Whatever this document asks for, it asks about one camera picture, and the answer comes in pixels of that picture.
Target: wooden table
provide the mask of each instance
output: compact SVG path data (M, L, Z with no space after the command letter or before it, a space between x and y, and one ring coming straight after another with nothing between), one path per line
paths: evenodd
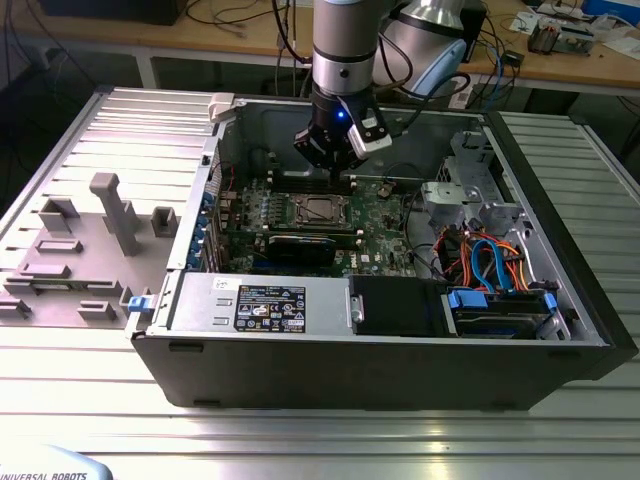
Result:
M237 6L238 0L214 0L220 10ZM93 20L81 18L47 17L37 0L30 0L45 26L69 49L113 52L136 58L145 88L157 88L158 80L152 58L168 57L214 62L274 65L278 53L276 26L272 15L264 15L246 22L245 37L222 31L211 25L197 23L182 16L175 25L157 26L133 22ZM491 17L498 36L509 49L525 54L517 85L528 88L569 90L609 95L640 95L640 62L619 54L603 45L597 45L590 57L567 54L549 56L527 52L527 36L511 32L509 15L524 10L520 0L488 0ZM231 12L225 19L242 18L267 12L270 2L261 0L246 11ZM25 0L14 0L13 18L21 42L32 49L51 48L54 43L46 36L29 11ZM209 0L203 0L192 11L203 20L211 20ZM298 50L309 55L312 49L312 10L298 8ZM42 56L37 60L45 62ZM283 65L290 66L285 55ZM493 64L485 47L478 46L472 62L460 70L472 74L474 83L482 75L491 74Z

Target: power supply label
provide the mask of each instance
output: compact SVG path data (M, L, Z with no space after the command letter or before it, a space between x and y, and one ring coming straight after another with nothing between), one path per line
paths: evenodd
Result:
M304 287L241 285L234 327L239 332L304 333L306 304Z

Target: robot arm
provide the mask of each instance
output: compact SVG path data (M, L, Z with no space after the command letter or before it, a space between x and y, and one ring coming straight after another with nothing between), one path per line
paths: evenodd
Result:
M376 74L379 83L392 81L388 73L394 78L402 78L404 73L403 66L391 54L389 69L380 70L379 33L388 32L395 38L394 43L399 42L398 36L407 38L404 44L412 49L405 51L409 57L424 59L425 49L433 56L434 49L442 50L452 38L461 37L462 3L463 0L415 0L397 7L383 24L395 0L315 0L312 118L309 126L296 135L296 149L311 164L329 170L331 177L337 178L341 171L356 168L373 152L389 147L391 135L372 89L374 70L382 72ZM438 44L435 37L442 36L445 40ZM453 70L462 53L464 49L459 58L447 58ZM425 66L421 64L420 68L416 72L419 76L410 83L423 88L414 91L429 84L424 81ZM446 70L439 73L449 73L451 68ZM433 75L429 78L431 83L439 80Z

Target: blue latch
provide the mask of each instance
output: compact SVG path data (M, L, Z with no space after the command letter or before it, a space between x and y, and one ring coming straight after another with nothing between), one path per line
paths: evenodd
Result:
M196 219L196 226L200 228L205 228L209 224L209 219L204 215L198 215Z
M153 296L131 297L127 308L131 313L149 313L153 311Z
M209 192L204 192L202 194L202 204L205 207L213 206L213 195L211 195Z
M558 302L556 300L556 297L553 296L553 293L545 293L544 294L544 302L547 304L547 307L549 308L549 311L551 312L555 312L556 309L558 308Z
M476 290L454 290L447 297L452 309L489 307L485 294Z

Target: aluminum workbench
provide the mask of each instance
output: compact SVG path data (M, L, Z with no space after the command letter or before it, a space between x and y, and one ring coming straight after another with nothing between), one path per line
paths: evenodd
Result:
M48 196L100 211L86 193L98 169L118 173L122 199L138 213L170 202L180 215L211 133L209 100L206 93L96 93L0 221L0 276L22 261ZM588 127L576 127L572 140L584 155L557 159L552 140L528 138L518 114L504 118L638 341L640 257L629 253L640 233L638 185ZM558 128L567 120L528 118ZM589 203L580 192L606 200ZM595 214L600 220L588 221ZM594 241L595 231L610 238ZM636 357L600 382L569 384L528 413L215 411L169 404L121 330L3 327L0 438L85 453L117 479L633 478L639 365Z

